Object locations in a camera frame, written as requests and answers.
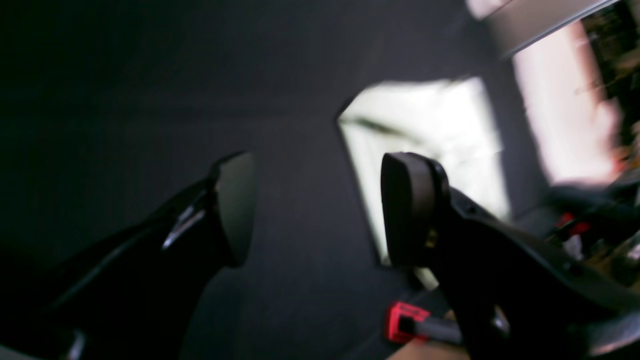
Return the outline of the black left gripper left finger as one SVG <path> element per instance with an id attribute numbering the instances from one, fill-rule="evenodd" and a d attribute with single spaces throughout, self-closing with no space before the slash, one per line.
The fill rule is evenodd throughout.
<path id="1" fill-rule="evenodd" d="M 176 360 L 206 286 L 249 257 L 258 199 L 250 152 L 144 221 L 1 298 L 1 346 L 38 360 Z"/>

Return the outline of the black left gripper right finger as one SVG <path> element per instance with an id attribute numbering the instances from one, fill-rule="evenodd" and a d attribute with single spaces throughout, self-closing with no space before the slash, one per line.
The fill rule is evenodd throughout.
<path id="1" fill-rule="evenodd" d="M 473 360 L 637 360 L 639 294 L 504 223 L 444 167 L 386 153 L 381 198 L 393 266 L 428 268 Z"/>

